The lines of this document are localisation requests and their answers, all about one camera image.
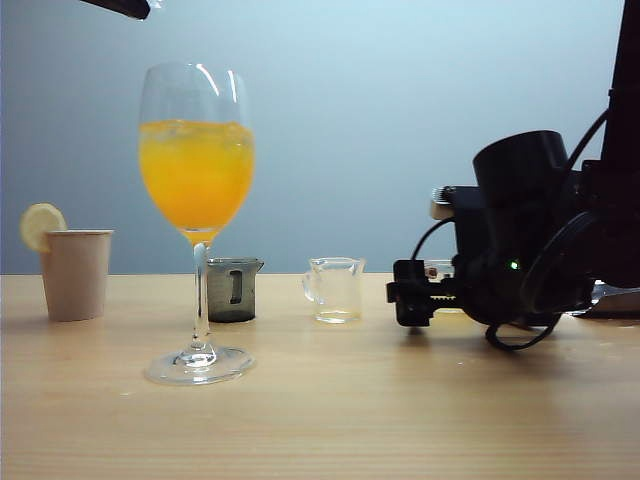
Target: black cable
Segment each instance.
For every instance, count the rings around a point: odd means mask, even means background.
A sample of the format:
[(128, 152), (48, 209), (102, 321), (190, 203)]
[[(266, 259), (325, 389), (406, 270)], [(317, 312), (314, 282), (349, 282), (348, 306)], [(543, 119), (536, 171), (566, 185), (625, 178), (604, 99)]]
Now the black cable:
[(582, 136), (582, 138), (578, 142), (578, 145), (576, 145), (576, 148), (574, 148), (573, 152), (569, 156), (569, 159), (567, 160), (567, 163), (564, 164), (564, 169), (560, 175), (560, 180), (558, 182), (558, 190), (560, 190), (562, 188), (562, 185), (564, 185), (564, 182), (567, 181), (567, 177), (569, 177), (569, 175), (571, 174), (571, 170), (573, 169), (573, 166), (578, 161), (578, 157), (580, 156), (584, 148), (587, 146), (587, 144), (591, 141), (591, 139), (596, 134), (598, 129), (605, 122), (605, 120), (607, 119), (608, 113), (609, 113), (609, 109), (606, 109), (604, 112), (600, 114), (600, 116), (596, 119), (596, 121), (593, 122), (593, 124)]
[(487, 328), (487, 331), (485, 332), (484, 336), (491, 345), (493, 345), (496, 348), (499, 348), (500, 350), (505, 350), (507, 352), (512, 352), (515, 350), (524, 350), (525, 348), (529, 348), (535, 345), (536, 343), (538, 343), (540, 340), (547, 338), (549, 335), (551, 335), (551, 332), (553, 332), (553, 329), (558, 324), (558, 320), (560, 320), (560, 316), (561, 315), (558, 315), (558, 318), (556, 318), (551, 324), (547, 325), (547, 327), (537, 337), (535, 337), (533, 340), (528, 341), (527, 343), (522, 343), (519, 345), (509, 345), (507, 343), (504, 343), (502, 340), (500, 340), (498, 338), (497, 333), (498, 333), (498, 329), (504, 326), (503, 323), (500, 325), (491, 325), (489, 328)]
[(440, 220), (438, 223), (433, 225), (429, 230), (427, 230), (424, 233), (424, 235), (422, 235), (422, 238), (420, 239), (420, 241), (416, 245), (416, 248), (413, 250), (413, 255), (411, 255), (411, 260), (415, 260), (417, 258), (418, 253), (420, 253), (420, 249), (422, 248), (422, 244), (429, 237), (429, 235), (431, 235), (433, 232), (435, 232), (437, 229), (439, 229), (444, 224), (449, 223), (449, 222), (453, 222), (453, 220), (454, 220), (454, 217), (445, 218), (444, 220)]
[(520, 287), (520, 298), (530, 311), (538, 312), (541, 309), (538, 305), (540, 292), (564, 252), (570, 250), (580, 235), (597, 221), (598, 217), (593, 212), (579, 213), (556, 232), (538, 254)]

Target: pitcher handle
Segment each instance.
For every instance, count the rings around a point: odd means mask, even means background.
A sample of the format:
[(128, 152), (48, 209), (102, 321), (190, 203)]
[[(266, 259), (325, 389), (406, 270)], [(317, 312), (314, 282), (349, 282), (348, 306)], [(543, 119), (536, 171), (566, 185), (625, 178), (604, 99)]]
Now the pitcher handle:
[(304, 296), (307, 297), (307, 300), (310, 302), (315, 302), (316, 298), (313, 294), (313, 288), (311, 287), (312, 282), (312, 274), (311, 271), (306, 272), (302, 276), (302, 288), (304, 290)]

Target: glass stem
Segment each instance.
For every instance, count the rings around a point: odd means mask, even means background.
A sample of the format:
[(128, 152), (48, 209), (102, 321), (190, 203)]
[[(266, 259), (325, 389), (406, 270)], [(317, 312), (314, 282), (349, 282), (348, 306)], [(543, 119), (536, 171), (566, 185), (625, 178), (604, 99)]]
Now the glass stem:
[(196, 273), (195, 324), (191, 348), (201, 350), (209, 342), (209, 307), (207, 304), (207, 244), (193, 245), (193, 263)]

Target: wooden table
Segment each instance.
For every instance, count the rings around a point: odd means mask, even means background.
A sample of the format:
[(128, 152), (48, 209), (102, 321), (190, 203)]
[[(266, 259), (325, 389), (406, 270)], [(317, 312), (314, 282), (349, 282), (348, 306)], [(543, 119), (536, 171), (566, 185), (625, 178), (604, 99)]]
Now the wooden table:
[(505, 354), (462, 314), (413, 335), (365, 275), (364, 319), (310, 317), (258, 275), (258, 318), (216, 325), (240, 379), (151, 383), (191, 329), (188, 275), (112, 276), (103, 318), (50, 323), (40, 277), (2, 278), (2, 478), (640, 478), (640, 328), (566, 317)]

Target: wine glass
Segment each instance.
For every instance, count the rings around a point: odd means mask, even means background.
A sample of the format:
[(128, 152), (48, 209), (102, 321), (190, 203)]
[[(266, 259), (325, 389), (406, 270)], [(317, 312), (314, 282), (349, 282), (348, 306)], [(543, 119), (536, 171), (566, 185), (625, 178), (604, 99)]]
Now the wine glass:
[(206, 294), (207, 247), (231, 220), (253, 176), (253, 134), (246, 95), (232, 70), (166, 63), (147, 71), (139, 126), (139, 160), (147, 191), (193, 247), (196, 279), (193, 338), (145, 370), (150, 380), (200, 385), (240, 376), (249, 353), (212, 342)]

